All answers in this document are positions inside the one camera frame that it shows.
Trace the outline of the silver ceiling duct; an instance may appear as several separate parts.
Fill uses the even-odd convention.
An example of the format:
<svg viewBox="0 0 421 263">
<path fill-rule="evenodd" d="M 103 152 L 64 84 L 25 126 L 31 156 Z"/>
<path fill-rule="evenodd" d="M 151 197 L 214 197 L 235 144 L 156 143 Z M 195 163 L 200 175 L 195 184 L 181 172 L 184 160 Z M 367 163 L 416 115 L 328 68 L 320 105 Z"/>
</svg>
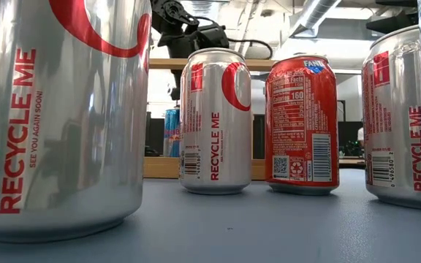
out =
<svg viewBox="0 0 421 263">
<path fill-rule="evenodd" d="M 307 0 L 303 9 L 295 13 L 295 23 L 291 26 L 289 36 L 294 37 L 304 31 L 318 27 L 330 10 L 335 9 L 341 0 Z"/>
</svg>

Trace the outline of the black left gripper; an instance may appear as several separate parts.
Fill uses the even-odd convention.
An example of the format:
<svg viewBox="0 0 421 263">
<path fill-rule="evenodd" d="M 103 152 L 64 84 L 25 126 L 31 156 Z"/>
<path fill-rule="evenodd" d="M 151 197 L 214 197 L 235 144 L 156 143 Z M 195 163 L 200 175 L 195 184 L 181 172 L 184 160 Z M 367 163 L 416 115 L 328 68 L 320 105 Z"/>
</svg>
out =
<svg viewBox="0 0 421 263">
<path fill-rule="evenodd" d="M 225 29 L 225 26 L 212 24 L 200 26 L 190 34 L 163 34 L 157 46 L 166 46 L 171 58 L 188 58 L 197 50 L 212 47 L 228 48 L 230 44 Z M 176 101 L 181 97 L 181 70 L 173 69 L 171 72 L 175 80 L 175 87 L 171 90 L 170 96 L 172 100 Z"/>
</svg>

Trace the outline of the wooden desk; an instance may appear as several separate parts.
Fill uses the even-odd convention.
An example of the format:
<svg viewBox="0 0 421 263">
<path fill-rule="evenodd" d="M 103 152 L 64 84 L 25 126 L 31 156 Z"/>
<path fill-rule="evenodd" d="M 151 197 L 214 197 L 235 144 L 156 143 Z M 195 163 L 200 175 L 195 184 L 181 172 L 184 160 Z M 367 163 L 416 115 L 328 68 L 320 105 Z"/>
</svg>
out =
<svg viewBox="0 0 421 263">
<path fill-rule="evenodd" d="M 340 169 L 365 169 L 364 159 L 339 159 Z"/>
</svg>

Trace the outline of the silver Diet Coke can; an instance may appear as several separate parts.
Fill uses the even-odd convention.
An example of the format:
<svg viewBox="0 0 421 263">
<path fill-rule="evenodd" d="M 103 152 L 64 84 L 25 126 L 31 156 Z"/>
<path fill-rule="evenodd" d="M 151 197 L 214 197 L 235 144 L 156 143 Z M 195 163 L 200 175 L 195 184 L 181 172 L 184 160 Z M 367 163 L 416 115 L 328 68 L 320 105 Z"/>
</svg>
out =
<svg viewBox="0 0 421 263">
<path fill-rule="evenodd" d="M 0 0 L 0 242 L 141 206 L 151 20 L 149 0 Z"/>
<path fill-rule="evenodd" d="M 362 67 L 365 186 L 379 200 L 421 209 L 420 31 L 376 40 Z"/>
<path fill-rule="evenodd" d="M 221 47 L 193 52 L 181 75 L 180 183 L 196 194 L 238 194 L 251 183 L 251 75 Z"/>
</svg>

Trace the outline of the red Fanta can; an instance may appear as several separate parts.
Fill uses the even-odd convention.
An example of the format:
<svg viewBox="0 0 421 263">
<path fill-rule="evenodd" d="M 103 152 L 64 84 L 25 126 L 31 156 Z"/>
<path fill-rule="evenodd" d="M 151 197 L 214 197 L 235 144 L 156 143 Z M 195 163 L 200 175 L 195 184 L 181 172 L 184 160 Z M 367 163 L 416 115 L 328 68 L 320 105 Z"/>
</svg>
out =
<svg viewBox="0 0 421 263">
<path fill-rule="evenodd" d="M 265 182 L 274 191 L 324 196 L 338 188 L 336 78 L 326 57 L 299 54 L 265 81 Z"/>
</svg>

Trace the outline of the wooden slatted shelf rack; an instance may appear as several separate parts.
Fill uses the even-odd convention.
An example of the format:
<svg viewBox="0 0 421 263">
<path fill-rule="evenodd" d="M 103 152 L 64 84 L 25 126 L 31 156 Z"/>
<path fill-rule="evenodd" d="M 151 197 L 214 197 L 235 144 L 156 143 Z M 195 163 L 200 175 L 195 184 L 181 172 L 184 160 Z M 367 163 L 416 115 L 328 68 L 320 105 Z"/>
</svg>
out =
<svg viewBox="0 0 421 263">
<path fill-rule="evenodd" d="M 183 69 L 187 63 L 186 58 L 151 58 L 149 69 Z M 269 72 L 273 60 L 247 59 L 246 65 L 250 71 Z M 179 160 L 169 157 L 145 157 L 144 178 L 179 178 Z M 261 159 L 252 160 L 252 180 L 265 179 L 265 162 Z"/>
</svg>

